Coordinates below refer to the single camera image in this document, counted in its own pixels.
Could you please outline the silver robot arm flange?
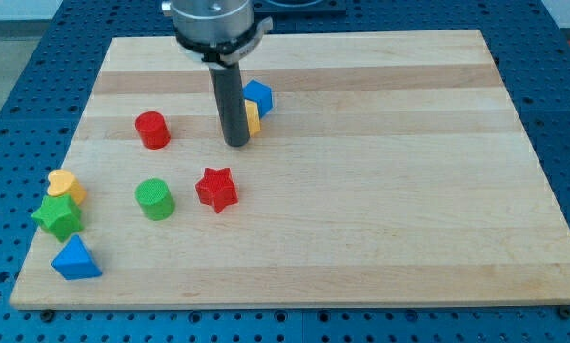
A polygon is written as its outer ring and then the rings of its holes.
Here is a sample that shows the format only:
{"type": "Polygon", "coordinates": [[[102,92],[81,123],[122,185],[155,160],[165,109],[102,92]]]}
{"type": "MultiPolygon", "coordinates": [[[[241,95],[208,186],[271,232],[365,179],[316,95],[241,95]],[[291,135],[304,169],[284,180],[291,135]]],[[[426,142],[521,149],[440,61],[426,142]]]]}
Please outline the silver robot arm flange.
{"type": "Polygon", "coordinates": [[[239,63],[274,26],[254,18],[251,0],[164,0],[161,9],[184,53],[213,69],[239,63]]]}

